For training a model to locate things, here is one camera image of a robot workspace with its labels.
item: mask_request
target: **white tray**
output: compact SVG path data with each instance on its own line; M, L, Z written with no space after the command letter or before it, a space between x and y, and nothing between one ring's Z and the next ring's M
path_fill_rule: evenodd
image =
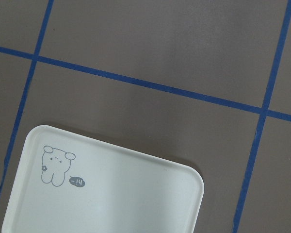
M38 126L2 233L192 233L203 193L191 167Z

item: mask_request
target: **blue tape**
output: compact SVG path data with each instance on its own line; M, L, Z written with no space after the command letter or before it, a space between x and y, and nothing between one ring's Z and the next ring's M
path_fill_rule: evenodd
M259 144L261 141L261 136L263 133L266 116L268 115L268 111L269 111L268 108L269 108L270 101L272 98L272 93L275 86L276 76L278 73L278 68L279 68L282 52L283 52L285 41L287 38L290 19L291 19L291 0L288 0L286 12L283 19L281 32L280 32L280 36L279 36L279 40L278 40L278 44L276 48L276 53L275 53L275 57L274 57L273 65L272 65L272 70L271 70L271 74L270 74L269 81L267 84L267 88L266 88L266 92L265 92L265 96L263 100L263 105L262 105L262 110L261 110L258 124L257 124L256 135L252 143L246 172L245 172L244 179L242 182L242 189L239 195L239 199L238 199L238 203L237 203L237 207L236 207L236 211L235 211L235 215L233 219L233 224L234 224L233 229L232 229L233 233L237 233L240 220L242 217L244 202L247 196L253 167L256 161L257 152L259 149Z
M267 116L281 120L291 121L291 115L269 110Z
M6 155L5 155L5 159L4 159L4 169L3 169L3 175L2 175L2 180L1 180L1 184L0 184L0 196L1 196L2 188L3 188L3 184L4 184L7 168L9 166L9 162L10 162L10 159L11 159L11 154L12 154L15 138L16 138L16 135L17 135L19 123L20 123L20 120L21 120L21 117L22 117L22 114L23 114L23 111L24 111L26 100L27 100L27 95L28 95L30 83L32 81L32 77L33 77L34 70L35 70L35 67L36 67L36 64L37 64L37 59L38 59L38 56L39 56L39 52L41 50L44 34L45 34L46 27L47 27L47 24L48 24L48 21L49 21L49 16L50 16L50 12L51 12L51 9L52 9L52 6L53 6L53 2L54 2L54 0L49 0L48 1L48 5L47 5L46 11L45 11L45 15L44 15L44 18L43 18L43 21L42 21L42 25L41 25L39 37L38 37L38 40L37 40L37 43L36 43L34 54L32 56L32 62L31 62L31 66L30 66L30 69L29 69L29 73L28 73L28 76L27 76L26 83L25 83L24 91L23 91L23 94L22 94L22 97L21 97L21 100L20 100L20 103L19 103L19 107L18 107L16 118L15 118L14 127L13 127L13 130L12 130L10 142L9 142L8 149L7 149L7 152L6 152ZM18 51L16 52L15 50L4 49L4 48L1 48L1 47L0 47L0 51L10 52L10 53L13 53L12 55L17 55L17 56L18 55L26 55L26 56L28 55L26 53L22 53L22 52L18 52Z
M9 55L14 55L14 56L17 56L17 57L32 59L32 54L30 54L30 53L21 52L21 51L17 51L17 50L12 50L12 49L8 49L8 48L4 48L4 47L0 47L0 52L6 53L6 54L9 54Z
M217 98L213 96L203 95L203 94L199 94L192 91L186 91L186 90L175 88L175 87L170 87L170 86L166 86L166 85L162 85L158 83L152 83L152 82L148 82L148 81L144 81L144 80L140 80L136 78L131 78L124 75L119 75L119 74L114 74L114 73L110 73L103 70L84 67L77 64L63 62L63 61L59 61L59 60L55 60L55 59L51 59L47 57L39 56L38 61L42 63L54 65L54 66L64 67L64 68L88 73L88 74L98 75L100 77L105 77L108 79L113 79L113 80L117 80L117 81L121 81L125 83L143 86L143 87L147 87L147 88L151 88L151 89L155 89L155 90L159 90L163 92L168 92L168 93L172 93L179 96L185 96L185 97L189 97L196 100L203 100L210 103L215 103L215 104L219 104L219 105L223 105L223 106L227 106L231 108L236 108L236 109L240 109L240 110L244 110L244 111L248 111L252 113L259 114L261 110L261 108L259 107L251 106L248 104L243 104L243 103L225 100L225 99L221 99L221 98Z

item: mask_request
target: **bear's face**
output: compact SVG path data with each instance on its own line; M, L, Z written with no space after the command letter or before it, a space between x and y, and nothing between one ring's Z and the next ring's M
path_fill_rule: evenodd
M52 182L54 186L62 185L65 180L65 173L70 169L71 160L74 160L75 157L73 153L44 146L42 156L42 181L44 183Z

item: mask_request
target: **bear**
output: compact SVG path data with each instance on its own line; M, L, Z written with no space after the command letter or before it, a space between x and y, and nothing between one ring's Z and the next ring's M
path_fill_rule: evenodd
M42 155L43 183L52 183L55 187L62 185L65 181L65 173L70 169L71 161L76 158L75 154L63 150L44 146Z

